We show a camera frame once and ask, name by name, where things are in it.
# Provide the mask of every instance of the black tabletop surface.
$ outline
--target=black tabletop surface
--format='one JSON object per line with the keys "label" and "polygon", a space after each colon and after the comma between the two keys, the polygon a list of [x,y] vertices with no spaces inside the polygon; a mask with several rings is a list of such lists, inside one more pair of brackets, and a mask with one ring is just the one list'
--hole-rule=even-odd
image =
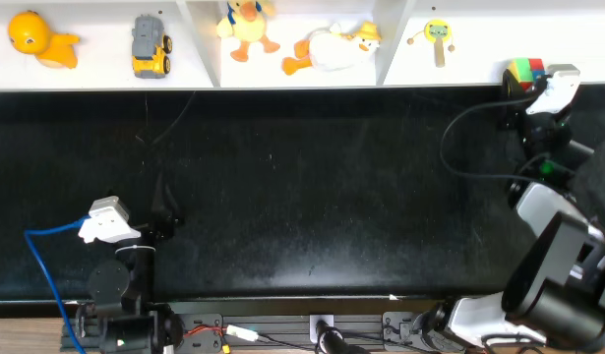
{"label": "black tabletop surface", "polygon": [[[148,217],[164,172],[186,224],[156,252],[159,300],[222,296],[424,295],[502,290],[534,235],[504,182],[448,173],[439,142],[453,115],[497,88],[0,93],[0,301],[51,293],[23,238],[119,196]],[[449,139],[449,160],[512,172],[514,133],[497,112]],[[605,140],[605,86],[584,87],[576,138]],[[109,245],[76,232],[35,239],[65,299],[89,298]]]}

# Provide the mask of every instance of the wooden floor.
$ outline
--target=wooden floor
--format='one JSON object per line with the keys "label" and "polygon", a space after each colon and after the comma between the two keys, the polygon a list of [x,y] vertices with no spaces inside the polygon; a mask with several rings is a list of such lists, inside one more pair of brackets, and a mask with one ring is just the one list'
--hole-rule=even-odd
{"label": "wooden floor", "polygon": [[[59,353],[61,319],[0,320],[0,354],[56,354]],[[512,348],[497,349],[498,354],[515,354]],[[545,354],[555,354],[544,349]],[[258,351],[235,351],[235,354],[257,354]],[[270,354],[301,354],[301,350],[272,350]]]}

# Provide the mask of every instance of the toy truck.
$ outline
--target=toy truck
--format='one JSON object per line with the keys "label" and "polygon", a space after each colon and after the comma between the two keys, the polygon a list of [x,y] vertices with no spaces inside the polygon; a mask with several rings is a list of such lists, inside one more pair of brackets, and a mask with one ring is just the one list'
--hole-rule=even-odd
{"label": "toy truck", "polygon": [[171,71],[168,55],[173,49],[164,25],[153,16],[140,16],[132,29],[132,66],[141,79],[161,79]]}

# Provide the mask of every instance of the toy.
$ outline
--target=toy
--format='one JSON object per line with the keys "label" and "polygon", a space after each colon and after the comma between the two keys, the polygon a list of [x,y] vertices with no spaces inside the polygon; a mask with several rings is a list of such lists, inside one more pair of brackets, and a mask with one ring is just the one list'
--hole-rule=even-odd
{"label": "toy", "polygon": [[450,39],[451,45],[449,45],[449,52],[453,52],[455,50],[451,26],[442,20],[432,20],[424,27],[422,31],[416,33],[414,36],[408,39],[407,44],[413,44],[413,39],[420,33],[424,33],[425,38],[433,43],[436,56],[436,67],[444,68],[446,65],[444,58],[444,42]]}
{"label": "toy", "polygon": [[350,68],[368,60],[381,44],[377,26],[365,22],[353,35],[344,35],[335,24],[329,30],[317,30],[309,39],[295,44],[294,58],[282,61],[282,70],[293,75],[303,68],[313,67],[322,71],[335,71]]}
{"label": "toy", "polygon": [[54,33],[37,12],[26,11],[9,23],[9,39],[16,50],[34,54],[37,61],[49,68],[77,66],[73,44],[79,43],[74,34]]}
{"label": "toy", "polygon": [[250,44],[257,41],[263,44],[266,53],[274,53],[280,49],[280,44],[270,41],[265,35],[267,21],[263,13],[268,16],[275,15],[275,8],[271,3],[253,0],[228,1],[227,9],[227,17],[219,22],[216,33],[221,38],[234,35],[241,41],[241,47],[230,53],[234,60],[246,62]]}
{"label": "toy", "polygon": [[161,79],[171,72],[167,54],[173,50],[171,37],[164,34],[164,25],[153,16],[139,16],[132,29],[132,67],[141,79]]}
{"label": "toy", "polygon": [[542,59],[514,59],[508,66],[507,71],[512,74],[523,90],[531,88],[539,77],[545,75],[545,67],[542,64]]}

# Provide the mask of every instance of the yellow plush duck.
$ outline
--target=yellow plush duck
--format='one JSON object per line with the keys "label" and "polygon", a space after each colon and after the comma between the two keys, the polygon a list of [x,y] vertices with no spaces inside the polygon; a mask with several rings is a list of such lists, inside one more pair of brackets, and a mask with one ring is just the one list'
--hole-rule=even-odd
{"label": "yellow plush duck", "polygon": [[267,21],[263,13],[268,16],[275,15],[273,4],[267,1],[259,3],[253,0],[236,0],[228,1],[227,8],[227,17],[218,24],[216,33],[221,38],[232,35],[239,38],[241,47],[230,54],[234,60],[246,62],[250,44],[257,41],[263,44],[266,53],[278,51],[280,44],[270,41],[265,35]]}
{"label": "yellow plush duck", "polygon": [[366,22],[355,34],[341,33],[335,24],[329,30],[314,31],[309,39],[295,44],[295,58],[284,58],[282,70],[293,75],[303,68],[336,71],[362,63],[374,55],[381,44],[377,26]]}
{"label": "yellow plush duck", "polygon": [[54,33],[36,12],[16,15],[9,23],[9,38],[16,50],[34,54],[49,68],[73,69],[77,66],[73,44],[79,43],[79,38],[73,34]]}

